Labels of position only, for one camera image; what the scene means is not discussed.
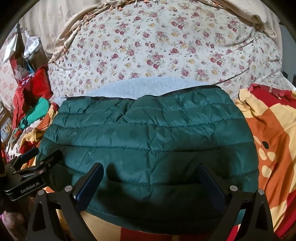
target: floral bedspread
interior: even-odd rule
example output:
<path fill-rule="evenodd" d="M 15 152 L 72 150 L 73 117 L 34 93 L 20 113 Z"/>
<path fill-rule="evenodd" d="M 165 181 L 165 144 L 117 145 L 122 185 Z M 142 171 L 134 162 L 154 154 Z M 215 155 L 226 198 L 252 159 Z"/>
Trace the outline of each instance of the floral bedspread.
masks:
<path fill-rule="evenodd" d="M 122 79 L 172 76 L 218 84 L 235 98 L 251 83 L 275 83 L 280 55 L 264 33 L 219 6 L 138 2 L 82 26 L 68 51 L 49 64 L 49 78 L 54 97 Z"/>

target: folded clothes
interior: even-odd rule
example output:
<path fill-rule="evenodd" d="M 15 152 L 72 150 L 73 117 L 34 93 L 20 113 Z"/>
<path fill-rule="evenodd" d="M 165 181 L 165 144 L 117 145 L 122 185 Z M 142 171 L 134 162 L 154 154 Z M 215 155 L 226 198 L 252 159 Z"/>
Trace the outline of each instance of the folded clothes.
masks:
<path fill-rule="evenodd" d="M 49 103 L 45 98 L 40 98 L 37 104 L 27 111 L 26 116 L 21 119 L 19 128 L 24 130 L 34 121 L 44 117 L 49 109 Z"/>
<path fill-rule="evenodd" d="M 33 128 L 32 131 L 24 135 L 20 144 L 21 154 L 32 149 L 39 143 L 39 141 L 42 139 L 44 135 L 44 132 L 47 130 L 49 125 L 52 123 L 54 117 L 56 116 L 58 108 L 59 107 L 56 103 L 52 103 L 47 114 L 45 115 L 43 120 L 38 124 L 38 126 Z"/>

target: green puffer jacket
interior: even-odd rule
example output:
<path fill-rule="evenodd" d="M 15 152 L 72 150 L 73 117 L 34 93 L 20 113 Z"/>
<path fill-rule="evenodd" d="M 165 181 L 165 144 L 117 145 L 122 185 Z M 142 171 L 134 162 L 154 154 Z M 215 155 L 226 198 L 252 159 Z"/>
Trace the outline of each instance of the green puffer jacket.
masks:
<path fill-rule="evenodd" d="M 95 162 L 104 178 L 87 211 L 153 233 L 210 231 L 221 215 L 199 183 L 205 162 L 229 185 L 258 188 L 251 130 L 227 93 L 199 86 L 137 100 L 68 98 L 45 132 L 37 161 L 60 149 L 51 188 L 74 185 Z"/>

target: red rose print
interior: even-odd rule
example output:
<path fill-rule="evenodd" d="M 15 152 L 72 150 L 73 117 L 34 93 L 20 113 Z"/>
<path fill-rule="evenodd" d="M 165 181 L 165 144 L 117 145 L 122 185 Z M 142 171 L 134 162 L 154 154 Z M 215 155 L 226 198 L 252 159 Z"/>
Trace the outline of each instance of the red rose print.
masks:
<path fill-rule="evenodd" d="M 195 49 L 195 48 L 189 48 L 188 51 L 189 51 L 190 53 L 196 53 L 196 49 Z"/>
<path fill-rule="evenodd" d="M 171 53 L 178 53 L 179 51 L 176 48 L 173 48 Z"/>
<path fill-rule="evenodd" d="M 219 59 L 219 58 L 222 57 L 222 54 L 220 54 L 220 53 L 216 53 L 216 54 L 215 54 L 215 57 L 216 57 L 217 59 Z"/>
<path fill-rule="evenodd" d="M 197 70 L 197 74 L 200 75 L 200 76 L 204 76 L 205 75 L 205 72 L 202 69 L 198 69 Z"/>
<path fill-rule="evenodd" d="M 237 21 L 235 21 L 235 20 L 231 20 L 231 22 L 230 22 L 232 25 L 236 25 L 238 22 Z"/>
<path fill-rule="evenodd" d="M 100 63 L 100 67 L 104 67 L 106 64 L 107 64 L 107 62 L 103 62 L 103 61 L 102 61 L 102 62 Z"/>
<path fill-rule="evenodd" d="M 157 17 L 157 13 L 156 12 L 152 12 L 152 13 L 149 14 L 149 17 L 155 18 L 155 17 Z"/>
<path fill-rule="evenodd" d="M 187 76 L 189 75 L 189 72 L 188 72 L 187 70 L 185 70 L 185 69 L 182 69 L 181 74 L 182 74 L 183 76 L 187 77 Z"/>
<path fill-rule="evenodd" d="M 201 43 L 201 41 L 200 40 L 195 40 L 195 44 L 197 45 L 197 46 L 201 46 L 202 45 L 202 43 Z"/>
<path fill-rule="evenodd" d="M 150 36 L 149 33 L 146 33 L 146 32 L 143 33 L 143 37 L 144 37 L 144 38 L 148 38 L 149 36 Z"/>
<path fill-rule="evenodd" d="M 149 66 L 152 66 L 152 61 L 149 59 L 149 60 L 147 60 L 147 62 L 146 62 Z"/>
<path fill-rule="evenodd" d="M 153 55 L 153 59 L 156 60 L 156 61 L 159 61 L 160 58 L 163 58 L 163 55 L 159 55 L 159 54 Z"/>
<path fill-rule="evenodd" d="M 207 16 L 209 16 L 210 18 L 214 18 L 215 14 L 213 14 L 212 12 L 208 12 Z"/>
<path fill-rule="evenodd" d="M 137 78 L 137 77 L 138 77 L 138 73 L 132 73 L 132 74 L 131 74 L 131 77 L 132 77 L 132 78 Z"/>
<path fill-rule="evenodd" d="M 118 75 L 118 78 L 119 78 L 120 80 L 123 80 L 124 75 L 123 75 L 122 73 L 120 73 L 120 74 Z"/>
<path fill-rule="evenodd" d="M 129 49 L 127 51 L 127 55 L 129 55 L 129 56 L 133 56 L 134 54 L 135 54 L 135 51 L 133 51 L 132 49 Z"/>
<path fill-rule="evenodd" d="M 204 31 L 203 32 L 203 36 L 205 36 L 206 38 L 208 38 L 210 35 L 206 31 Z"/>
<path fill-rule="evenodd" d="M 216 37 L 217 37 L 218 39 L 222 39 L 222 38 L 223 38 L 222 34 L 220 34 L 220 33 L 216 33 Z"/>

